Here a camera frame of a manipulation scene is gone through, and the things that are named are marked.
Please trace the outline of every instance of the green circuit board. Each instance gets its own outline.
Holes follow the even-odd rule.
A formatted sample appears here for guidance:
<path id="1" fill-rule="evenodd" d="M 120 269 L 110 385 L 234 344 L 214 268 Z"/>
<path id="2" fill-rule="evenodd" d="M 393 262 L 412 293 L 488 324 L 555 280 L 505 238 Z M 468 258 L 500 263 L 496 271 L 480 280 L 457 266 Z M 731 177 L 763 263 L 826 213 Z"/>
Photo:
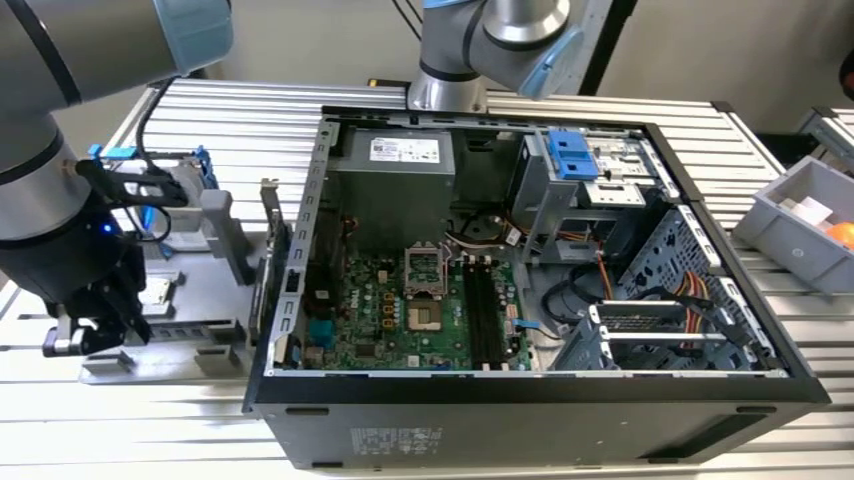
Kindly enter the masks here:
<path id="1" fill-rule="evenodd" d="M 448 267 L 447 292 L 440 300 L 407 299 L 403 261 L 403 256 L 349 259 L 341 289 L 343 313 L 335 320 L 332 348 L 323 355 L 324 370 L 472 369 L 461 264 Z M 500 332 L 504 332 L 507 316 L 499 291 L 505 292 L 500 294 L 503 301 L 517 309 L 517 297 L 507 291 L 515 290 L 509 266 L 499 265 L 491 276 Z M 419 311 L 425 320 L 417 316 Z M 511 370 L 529 370 L 524 334 L 516 334 L 515 339 L 520 348 L 504 363 Z M 509 341 L 509 337 L 503 336 L 505 348 Z"/>

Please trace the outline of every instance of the aluminum table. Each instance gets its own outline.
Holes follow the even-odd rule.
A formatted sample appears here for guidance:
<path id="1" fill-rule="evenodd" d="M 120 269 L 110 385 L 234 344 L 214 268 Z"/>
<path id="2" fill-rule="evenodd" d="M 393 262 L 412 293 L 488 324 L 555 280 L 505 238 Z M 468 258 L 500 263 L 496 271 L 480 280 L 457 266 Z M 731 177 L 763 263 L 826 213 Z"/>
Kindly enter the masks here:
<path id="1" fill-rule="evenodd" d="M 150 95 L 140 99 L 110 145 L 132 144 Z M 204 145 L 221 188 L 234 197 L 232 213 L 245 230 L 262 230 L 261 178 L 277 179 L 283 212 L 296 216 L 321 105 L 401 109 L 404 104 L 399 88 L 184 80 L 154 111 L 146 146 L 186 150 Z M 656 123 L 727 229 L 748 210 L 752 193 L 782 172 L 726 105 L 584 97 L 533 103 L 493 92 L 489 108 L 497 115 Z M 834 404 L 700 466 L 296 471 L 265 424 L 240 414 L 244 380 L 78 384 L 80 359 L 41 357 L 50 321 L 32 319 L 41 308 L 37 299 L 8 285 L 0 294 L 0 477 L 854 478 L 854 296 L 820 296 L 762 254 L 742 246 L 739 253 Z"/>

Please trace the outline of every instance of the orange object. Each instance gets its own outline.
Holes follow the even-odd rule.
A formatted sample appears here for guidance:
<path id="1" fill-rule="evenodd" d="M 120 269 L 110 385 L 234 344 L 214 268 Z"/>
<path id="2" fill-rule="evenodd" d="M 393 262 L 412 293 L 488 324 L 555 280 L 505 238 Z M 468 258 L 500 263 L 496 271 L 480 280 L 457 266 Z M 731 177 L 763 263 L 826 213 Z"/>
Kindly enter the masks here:
<path id="1" fill-rule="evenodd" d="M 834 225 L 824 233 L 840 241 L 846 247 L 854 248 L 854 223 Z"/>

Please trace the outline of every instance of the white wall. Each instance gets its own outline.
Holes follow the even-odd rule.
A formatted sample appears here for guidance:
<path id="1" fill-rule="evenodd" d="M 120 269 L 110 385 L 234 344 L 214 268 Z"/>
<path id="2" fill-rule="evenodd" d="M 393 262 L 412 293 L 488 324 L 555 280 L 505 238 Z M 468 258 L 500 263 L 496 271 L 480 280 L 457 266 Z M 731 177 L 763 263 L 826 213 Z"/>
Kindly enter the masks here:
<path id="1" fill-rule="evenodd" d="M 369 78 L 413 78 L 420 46 L 389 0 L 234 0 L 233 6 L 228 79 L 365 85 Z"/>
<path id="2" fill-rule="evenodd" d="M 349 85 L 413 78 L 419 45 L 389 0 L 233 4 L 224 78 Z M 600 94 L 728 100 L 754 128 L 786 129 L 812 105 L 851 103 L 835 80 L 851 48 L 852 0 L 640 0 Z M 57 115 L 78 153 L 106 141 L 137 97 L 118 94 Z"/>
<path id="3" fill-rule="evenodd" d="M 851 0 L 640 0 L 600 95 L 727 100 L 755 129 L 848 106 L 836 80 L 854 49 Z"/>

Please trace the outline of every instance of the gray plastic bin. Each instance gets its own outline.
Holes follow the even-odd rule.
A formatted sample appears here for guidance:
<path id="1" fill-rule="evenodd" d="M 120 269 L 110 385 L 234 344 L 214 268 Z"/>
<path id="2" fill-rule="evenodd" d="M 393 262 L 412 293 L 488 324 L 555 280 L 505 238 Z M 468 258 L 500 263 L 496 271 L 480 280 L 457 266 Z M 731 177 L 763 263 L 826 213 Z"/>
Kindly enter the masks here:
<path id="1" fill-rule="evenodd" d="M 807 158 L 756 192 L 732 233 L 816 290 L 854 292 L 854 252 L 780 206 L 806 197 L 832 210 L 831 224 L 854 221 L 854 180 Z"/>

